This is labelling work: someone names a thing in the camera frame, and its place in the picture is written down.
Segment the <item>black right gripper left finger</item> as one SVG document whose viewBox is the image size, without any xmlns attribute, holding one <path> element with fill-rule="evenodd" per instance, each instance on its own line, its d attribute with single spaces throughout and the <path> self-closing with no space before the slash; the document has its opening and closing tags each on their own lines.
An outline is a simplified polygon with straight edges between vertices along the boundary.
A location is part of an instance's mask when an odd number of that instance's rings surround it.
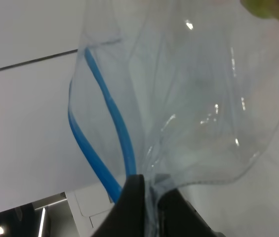
<svg viewBox="0 0 279 237">
<path fill-rule="evenodd" d="M 113 209 L 93 237 L 142 237 L 144 235 L 145 181 L 130 175 Z"/>
</svg>

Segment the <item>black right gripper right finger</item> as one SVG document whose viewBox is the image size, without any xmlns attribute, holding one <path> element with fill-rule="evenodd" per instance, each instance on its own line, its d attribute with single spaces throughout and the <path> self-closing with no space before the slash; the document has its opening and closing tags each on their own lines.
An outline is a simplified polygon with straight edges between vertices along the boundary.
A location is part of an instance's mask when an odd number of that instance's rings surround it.
<svg viewBox="0 0 279 237">
<path fill-rule="evenodd" d="M 223 237 L 215 232 L 175 189 L 158 202 L 160 237 Z"/>
</svg>

